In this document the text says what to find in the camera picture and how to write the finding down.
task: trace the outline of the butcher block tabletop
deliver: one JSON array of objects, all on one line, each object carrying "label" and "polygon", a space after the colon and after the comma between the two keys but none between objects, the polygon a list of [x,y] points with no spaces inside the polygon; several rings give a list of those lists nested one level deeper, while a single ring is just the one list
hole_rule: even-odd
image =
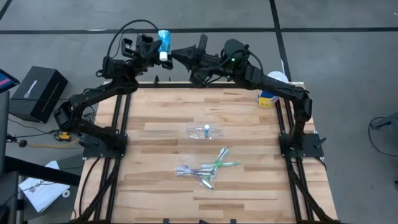
[{"label": "butcher block tabletop", "polygon": [[[162,223],[164,218],[170,223],[230,223],[231,219],[238,223],[295,223],[286,164],[280,155],[276,109],[260,108],[258,93],[239,88],[139,88],[133,93],[128,146],[121,161],[112,223]],[[99,104],[97,125],[111,125],[115,102],[113,97]],[[288,131],[283,101],[281,105]],[[209,140],[189,138],[187,124],[192,122],[222,124],[223,135]],[[305,131],[314,130],[311,119]],[[229,149],[224,161],[238,161],[239,165],[222,167],[213,182],[214,190],[193,177],[176,176],[176,166],[212,163],[223,147]],[[85,161],[78,195],[94,161]],[[100,159],[90,174],[83,211],[98,192],[103,162]],[[303,163],[310,193],[326,214],[337,218],[324,166],[311,158]]]}]

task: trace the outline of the wooden table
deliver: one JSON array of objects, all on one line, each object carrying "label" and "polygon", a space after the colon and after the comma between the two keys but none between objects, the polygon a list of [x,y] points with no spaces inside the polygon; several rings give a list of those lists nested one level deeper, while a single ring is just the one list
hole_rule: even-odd
[{"label": "wooden table", "polygon": [[[257,94],[234,88],[138,89],[132,95],[129,144],[120,167],[112,222],[162,223],[163,218],[169,218],[172,223],[198,223],[199,219],[210,223],[229,223],[231,219],[238,223],[295,223],[286,165],[277,140],[277,113],[275,108],[260,108]],[[115,101],[116,97],[99,104],[96,124],[111,125]],[[282,111],[289,128],[283,102]],[[191,139],[186,134],[190,122],[220,123],[223,135],[214,140]],[[312,120],[305,130],[315,130]],[[176,177],[176,166],[213,162],[225,146],[229,154],[224,161],[239,161],[240,165],[222,167],[215,190],[202,187],[194,178]],[[103,161],[90,175],[83,208],[97,194]],[[93,162],[85,162],[81,183]],[[315,159],[305,159],[304,167],[309,191],[322,209],[336,218],[325,168]],[[299,197],[306,218],[301,193]],[[107,202],[106,195],[102,218]]]}]

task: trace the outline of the black case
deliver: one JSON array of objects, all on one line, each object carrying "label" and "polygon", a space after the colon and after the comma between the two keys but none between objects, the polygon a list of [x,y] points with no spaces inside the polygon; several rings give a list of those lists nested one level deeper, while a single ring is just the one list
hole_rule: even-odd
[{"label": "black case", "polygon": [[46,123],[67,84],[56,69],[33,66],[10,99],[9,113]]}]

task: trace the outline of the plastic container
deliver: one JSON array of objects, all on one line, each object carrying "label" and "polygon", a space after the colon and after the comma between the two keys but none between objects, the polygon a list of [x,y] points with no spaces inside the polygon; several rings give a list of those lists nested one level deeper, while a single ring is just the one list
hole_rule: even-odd
[{"label": "plastic container", "polygon": [[215,123],[188,123],[187,134],[193,139],[218,139],[223,134],[223,126]]},{"label": "plastic container", "polygon": [[162,45],[159,47],[159,60],[166,62],[170,52],[170,32],[168,30],[158,31],[159,40]]},{"label": "plastic container", "polygon": [[[273,71],[268,73],[268,77],[275,78],[276,80],[279,80],[284,83],[289,83],[289,80],[287,79],[287,76],[283,74],[282,72],[278,71]],[[259,106],[262,108],[272,108],[276,101],[279,100],[279,96],[269,93],[267,91],[262,91],[260,94],[257,96],[257,103]]]}]

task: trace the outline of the gray floor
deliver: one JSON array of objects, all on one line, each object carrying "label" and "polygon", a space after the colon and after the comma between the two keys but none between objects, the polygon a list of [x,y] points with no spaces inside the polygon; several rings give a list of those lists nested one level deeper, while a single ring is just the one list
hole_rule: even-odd
[{"label": "gray floor", "polygon": [[[276,3],[282,27],[398,27],[396,0]],[[274,25],[269,2],[261,0],[13,0],[0,21],[0,30],[118,29],[138,18],[167,28]],[[251,46],[266,71],[281,69],[274,33],[208,36],[210,53],[218,53],[224,41],[236,38]],[[33,65],[56,68],[70,82],[63,94],[66,98],[104,81],[94,72],[101,66],[111,37],[2,35],[0,67],[20,80]],[[198,39],[199,34],[174,34],[172,48],[197,44]],[[328,178],[339,219],[344,222],[388,224],[398,219],[398,189],[394,186],[398,158],[376,152],[367,133],[372,118],[398,111],[397,39],[396,32],[284,34],[292,79],[305,82],[310,90],[315,124],[320,135],[328,138],[324,146]],[[154,68],[139,79],[152,81],[155,75],[165,81],[169,77],[188,80],[188,73],[177,62],[172,71]],[[43,130],[56,128],[53,118],[48,124],[23,123]],[[34,131],[9,123],[9,133]],[[372,132],[372,136],[380,150],[398,154],[396,133],[390,128]],[[51,136],[30,140],[56,144]],[[80,153],[81,149],[58,151],[7,145],[7,155],[38,164]],[[31,223],[65,222],[70,214],[70,207],[65,207],[61,213]]]}]

